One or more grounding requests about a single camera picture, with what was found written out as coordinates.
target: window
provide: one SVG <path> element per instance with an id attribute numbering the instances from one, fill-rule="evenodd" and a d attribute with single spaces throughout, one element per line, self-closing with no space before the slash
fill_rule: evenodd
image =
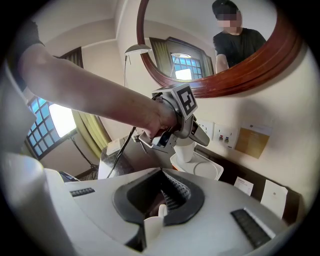
<path id="1" fill-rule="evenodd" d="M 203 77 L 200 60 L 196 58 L 178 58 L 172 56 L 175 71 L 190 69 L 192 79 Z"/>
<path id="2" fill-rule="evenodd" d="M 40 97 L 34 97 L 29 108 L 36 116 L 36 121 L 27 134 L 27 141 L 38 159 L 43 158 L 65 139 L 60 138 L 52 121 L 48 102 Z"/>

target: wooden mirror frame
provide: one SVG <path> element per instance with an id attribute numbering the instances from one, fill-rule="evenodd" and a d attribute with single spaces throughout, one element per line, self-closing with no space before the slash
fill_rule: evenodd
<path id="1" fill-rule="evenodd" d="M 136 34 L 138 44 L 145 44 L 144 20 L 149 0 L 141 0 Z M 197 98 L 214 98 L 237 94 L 258 87 L 284 71 L 296 58 L 302 38 L 285 15 L 277 8 L 274 31 L 267 42 L 243 62 L 215 75 L 197 80 L 178 80 L 163 74 L 148 53 L 142 61 L 153 79 L 161 86 L 189 83 Z"/>

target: hand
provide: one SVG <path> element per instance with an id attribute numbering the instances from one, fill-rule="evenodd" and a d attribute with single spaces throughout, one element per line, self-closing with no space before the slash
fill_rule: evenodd
<path id="1" fill-rule="evenodd" d="M 153 139 L 158 133 L 162 133 L 168 127 L 174 127 L 177 124 L 175 111 L 169 106 L 158 103 L 157 114 L 153 115 L 147 128 L 144 128 L 146 135 Z"/>

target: wall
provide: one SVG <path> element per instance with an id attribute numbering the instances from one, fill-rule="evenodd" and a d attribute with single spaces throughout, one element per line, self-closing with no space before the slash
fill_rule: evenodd
<path id="1" fill-rule="evenodd" d="M 213 69 L 214 72 L 216 72 L 216 53 L 212 42 L 208 44 L 205 41 L 202 41 L 201 39 L 193 36 L 192 34 L 189 34 L 188 32 L 185 32 L 173 26 L 150 20 L 144 21 L 143 32 L 146 38 L 159 38 L 166 40 L 168 37 L 173 37 L 204 50 L 204 52 L 211 57 Z"/>
<path id="2" fill-rule="evenodd" d="M 84 24 L 115 17 L 118 0 L 54 0 L 39 10 L 32 19 L 44 44 L 64 32 Z"/>
<path id="3" fill-rule="evenodd" d="M 98 165 L 100 160 L 89 149 L 83 137 L 77 133 L 74 135 L 74 140 L 84 155 L 95 165 Z M 40 162 L 46 168 L 66 172 L 72 176 L 77 176 L 91 168 L 90 164 L 81 156 L 76 146 L 69 139 L 49 152 Z"/>
<path id="4" fill-rule="evenodd" d="M 82 48 L 83 67 L 100 77 L 124 84 L 124 69 L 117 41 L 110 41 Z M 131 126 L 101 117 L 101 121 L 112 140 L 127 136 Z"/>
<path id="5" fill-rule="evenodd" d="M 105 19 L 75 27 L 45 43 L 54 56 L 62 56 L 81 46 L 116 38 L 114 19 Z"/>
<path id="6" fill-rule="evenodd" d="M 257 30 L 268 40 L 275 29 L 277 9 L 269 0 L 234 0 L 242 13 L 242 26 Z"/>
<path id="7" fill-rule="evenodd" d="M 140 0 L 127 3 L 118 35 L 120 54 L 137 43 L 136 21 Z M 128 87 L 148 97 L 159 88 L 133 55 Z M 208 148 L 303 195 L 310 206 L 318 190 L 320 76 L 311 51 L 304 47 L 285 72 L 255 90 L 232 96 L 198 99 L 198 119 L 237 126 L 248 120 L 273 127 L 260 159 L 229 151 L 210 142 Z"/>
<path id="8" fill-rule="evenodd" d="M 114 31 L 115 31 L 115 37 L 118 38 L 119 33 L 119 24 L 122 20 L 122 17 L 124 15 L 124 10 L 127 5 L 128 0 L 117 0 L 115 12 L 114 12 Z"/>

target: paper cup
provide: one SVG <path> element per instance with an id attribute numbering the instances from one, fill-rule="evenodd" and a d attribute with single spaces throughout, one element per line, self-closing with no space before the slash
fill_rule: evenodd
<path id="1" fill-rule="evenodd" d="M 161 218 L 164 218 L 167 215 L 168 215 L 167 206 L 165 204 L 160 204 L 159 210 L 158 210 L 158 216 Z"/>
<path id="2" fill-rule="evenodd" d="M 192 156 L 194 155 L 194 149 L 195 149 L 196 143 L 190 139 L 178 139 L 176 141 L 176 145 L 173 147 L 176 156 L 178 158 L 178 161 L 182 163 L 188 163 L 191 161 Z"/>
<path id="3" fill-rule="evenodd" d="M 146 246 L 149 246 L 154 239 L 160 234 L 164 224 L 161 217 L 150 217 L 144 220 L 144 233 Z"/>

